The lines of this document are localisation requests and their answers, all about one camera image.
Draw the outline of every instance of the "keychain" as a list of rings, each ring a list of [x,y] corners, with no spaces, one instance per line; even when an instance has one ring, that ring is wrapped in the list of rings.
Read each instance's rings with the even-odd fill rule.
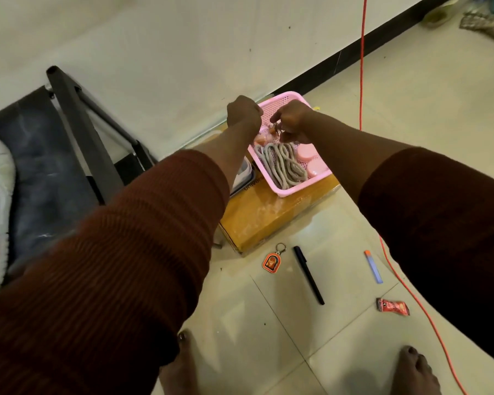
[[[283,250],[278,249],[279,245],[283,245]],[[280,257],[280,255],[284,253],[286,249],[287,247],[284,243],[278,243],[277,252],[271,252],[270,254],[268,254],[263,261],[262,267],[269,273],[276,273],[278,268],[280,267],[280,263],[282,263],[282,258]]]

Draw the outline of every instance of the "person's arm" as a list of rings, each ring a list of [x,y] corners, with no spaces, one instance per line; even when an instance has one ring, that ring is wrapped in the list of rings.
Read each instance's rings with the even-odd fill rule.
[[[151,393],[260,128],[251,100],[229,113],[217,139],[143,173],[0,291],[0,394]]]
[[[426,300],[494,358],[494,179],[298,101],[278,119],[284,138],[315,145]]]

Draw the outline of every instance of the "orange electrical cord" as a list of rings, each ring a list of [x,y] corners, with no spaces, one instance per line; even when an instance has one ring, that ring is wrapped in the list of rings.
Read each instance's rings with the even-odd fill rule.
[[[361,35],[360,35],[360,105],[359,105],[359,130],[361,130],[361,131],[362,131],[362,94],[363,94],[362,88],[363,88],[363,82],[364,82],[364,26],[366,24],[366,8],[367,8],[367,5],[368,5],[368,0],[364,0],[364,7],[363,7],[363,11],[362,11],[362,30],[361,30]],[[382,238],[380,236],[379,236],[379,240],[380,240],[380,245],[382,247],[382,252],[384,252],[384,257],[386,258],[386,262],[388,262],[388,264],[390,265],[390,269],[395,274],[395,277],[397,278],[397,280],[399,280],[401,282],[401,284],[404,286],[404,288],[406,288],[406,290],[410,293],[410,295],[413,297],[413,299],[415,299],[415,301],[417,302],[417,305],[419,305],[420,308],[422,309],[422,311],[425,313],[426,317],[428,318],[428,321],[430,322],[432,328],[434,329],[434,332],[435,332],[435,334],[437,336],[437,339],[439,339],[439,342],[441,343],[441,346],[443,348],[443,352],[445,353],[446,360],[448,362],[448,366],[450,367],[450,371],[452,372],[452,376],[454,376],[454,379],[455,379],[457,385],[459,386],[460,390],[463,392],[463,394],[464,395],[468,395],[467,391],[465,390],[465,388],[463,387],[463,385],[461,384],[459,378],[456,375],[456,371],[454,369],[454,365],[452,365],[452,360],[450,359],[450,355],[448,354],[448,351],[446,349],[445,343],[443,342],[443,340],[441,338],[441,335],[439,334],[439,331],[437,331],[437,327],[434,324],[434,321],[432,320],[432,318],[430,317],[430,315],[426,311],[425,307],[422,305],[421,301],[415,296],[415,294],[412,292],[412,290],[409,289],[408,285],[406,285],[406,283],[402,280],[402,278],[399,276],[399,274],[397,274],[397,272],[395,271],[394,267],[390,263],[390,260],[388,258],[388,254],[386,252],[386,248],[384,247],[384,243],[382,242]]]

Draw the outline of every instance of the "red wrapper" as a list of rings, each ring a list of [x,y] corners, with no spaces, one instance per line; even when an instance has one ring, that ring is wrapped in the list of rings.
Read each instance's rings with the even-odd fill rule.
[[[395,312],[403,316],[409,316],[410,310],[402,301],[389,301],[384,298],[377,298],[377,310],[379,312]]]

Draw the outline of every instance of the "black marker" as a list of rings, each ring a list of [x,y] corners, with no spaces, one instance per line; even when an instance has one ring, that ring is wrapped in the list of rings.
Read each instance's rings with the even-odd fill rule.
[[[302,270],[304,271],[305,278],[308,279],[309,285],[311,285],[311,289],[315,293],[318,303],[324,305],[324,300],[322,299],[322,295],[320,295],[320,291],[318,290],[318,287],[316,286],[313,276],[311,275],[311,272],[308,269],[308,265],[307,265],[308,261],[305,260],[302,250],[300,249],[299,246],[296,245],[293,247],[293,251],[294,254],[296,255],[296,259],[298,259],[298,263],[300,264],[300,266],[302,266]]]

